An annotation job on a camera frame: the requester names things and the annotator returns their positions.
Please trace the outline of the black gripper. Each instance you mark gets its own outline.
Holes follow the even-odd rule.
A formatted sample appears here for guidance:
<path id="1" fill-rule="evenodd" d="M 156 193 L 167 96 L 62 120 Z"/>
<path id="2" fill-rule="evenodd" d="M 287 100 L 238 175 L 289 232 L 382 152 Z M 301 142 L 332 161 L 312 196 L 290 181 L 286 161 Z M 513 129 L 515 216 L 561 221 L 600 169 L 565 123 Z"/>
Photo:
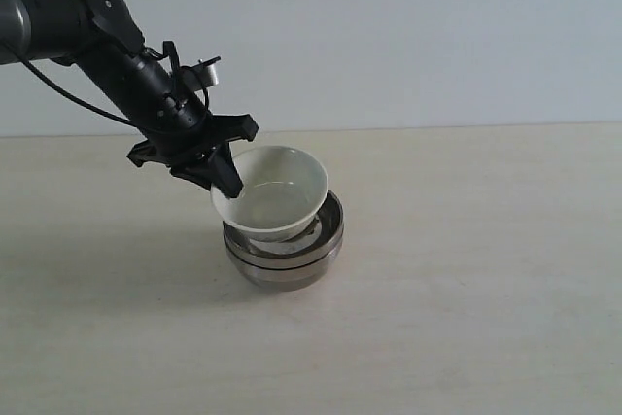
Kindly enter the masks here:
<path id="1" fill-rule="evenodd" d="M 229 199 L 239 196 L 243 182 L 229 144 L 255 139 L 251 115 L 212 113 L 151 57 L 80 54 L 77 66 L 140 128 L 173 177 Z"/>

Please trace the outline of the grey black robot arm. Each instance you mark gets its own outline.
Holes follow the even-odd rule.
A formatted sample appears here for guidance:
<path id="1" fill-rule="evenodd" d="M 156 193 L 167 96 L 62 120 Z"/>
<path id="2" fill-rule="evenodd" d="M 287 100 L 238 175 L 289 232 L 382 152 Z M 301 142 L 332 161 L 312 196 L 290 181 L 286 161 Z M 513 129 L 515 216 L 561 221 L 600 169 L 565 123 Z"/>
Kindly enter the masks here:
<path id="1" fill-rule="evenodd" d="M 127 155 L 134 165 L 160 163 L 228 198 L 242 191 L 229 144 L 254 140 L 259 127 L 250 115 L 210 111 L 216 58 L 188 66 L 171 41 L 147 47 L 123 0 L 1 0 L 2 63 L 42 59 L 78 66 L 144 135 Z"/>

